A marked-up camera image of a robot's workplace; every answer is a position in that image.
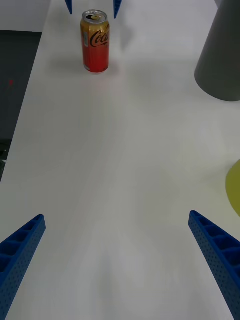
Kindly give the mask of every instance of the yellow object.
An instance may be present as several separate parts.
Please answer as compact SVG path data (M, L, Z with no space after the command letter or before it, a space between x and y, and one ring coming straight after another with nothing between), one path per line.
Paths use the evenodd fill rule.
M235 163L226 176L226 193L231 206L240 216L240 160Z

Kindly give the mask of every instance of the soda can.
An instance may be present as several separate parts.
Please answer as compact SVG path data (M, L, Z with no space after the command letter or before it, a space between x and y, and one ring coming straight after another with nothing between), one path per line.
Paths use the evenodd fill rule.
M80 23L84 67L100 73L109 67L110 24L106 13L89 10Z

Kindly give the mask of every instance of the can lid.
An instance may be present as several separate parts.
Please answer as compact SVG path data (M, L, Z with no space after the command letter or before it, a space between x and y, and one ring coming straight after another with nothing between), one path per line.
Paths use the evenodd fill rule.
M98 25L108 20L108 16L100 10L88 10L82 14L82 19L89 24Z

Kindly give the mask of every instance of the red can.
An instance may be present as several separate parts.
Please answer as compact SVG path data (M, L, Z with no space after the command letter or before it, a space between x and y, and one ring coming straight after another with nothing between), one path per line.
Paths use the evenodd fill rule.
M82 14L81 43L84 67L100 73L109 67L110 24L106 13L89 10Z

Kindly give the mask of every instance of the coca-cola logo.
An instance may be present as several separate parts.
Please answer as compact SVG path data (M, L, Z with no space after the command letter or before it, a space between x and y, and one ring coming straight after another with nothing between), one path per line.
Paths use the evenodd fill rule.
M99 47L99 46L105 46L109 42L109 31L102 34L102 32L99 30L90 39L90 45L92 47Z

